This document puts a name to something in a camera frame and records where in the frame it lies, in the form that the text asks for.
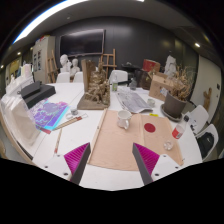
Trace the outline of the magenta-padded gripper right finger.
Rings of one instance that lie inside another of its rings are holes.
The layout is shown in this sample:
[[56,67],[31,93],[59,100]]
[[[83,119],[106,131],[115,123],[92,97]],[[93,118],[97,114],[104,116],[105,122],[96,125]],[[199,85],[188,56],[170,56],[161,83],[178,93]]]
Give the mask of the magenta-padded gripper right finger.
[[181,169],[167,154],[158,155],[145,146],[133,144],[132,153],[145,185],[168,176]]

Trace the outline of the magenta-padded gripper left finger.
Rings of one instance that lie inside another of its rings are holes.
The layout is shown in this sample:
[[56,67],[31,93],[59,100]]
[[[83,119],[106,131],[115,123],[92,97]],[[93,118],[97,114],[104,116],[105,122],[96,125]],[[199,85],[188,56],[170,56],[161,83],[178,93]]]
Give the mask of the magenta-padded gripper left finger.
[[85,143],[65,155],[55,154],[42,168],[78,185],[81,181],[90,153],[90,144]]

